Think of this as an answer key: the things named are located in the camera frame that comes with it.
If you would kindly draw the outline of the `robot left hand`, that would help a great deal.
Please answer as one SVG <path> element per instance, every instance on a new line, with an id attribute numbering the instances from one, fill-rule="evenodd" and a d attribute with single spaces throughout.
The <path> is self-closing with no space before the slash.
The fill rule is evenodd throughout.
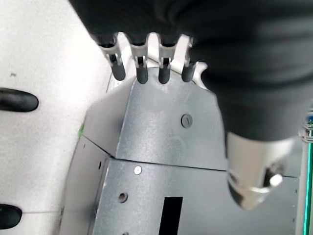
<path id="1" fill-rule="evenodd" d="M 310 0 L 73 0 L 90 36 L 105 51 L 125 33 L 142 46 L 157 33 L 172 47 L 191 37 L 184 80 L 207 64 L 225 131 L 228 187 L 243 209 L 258 206 L 281 176 L 313 98 L 313 3 Z"/>

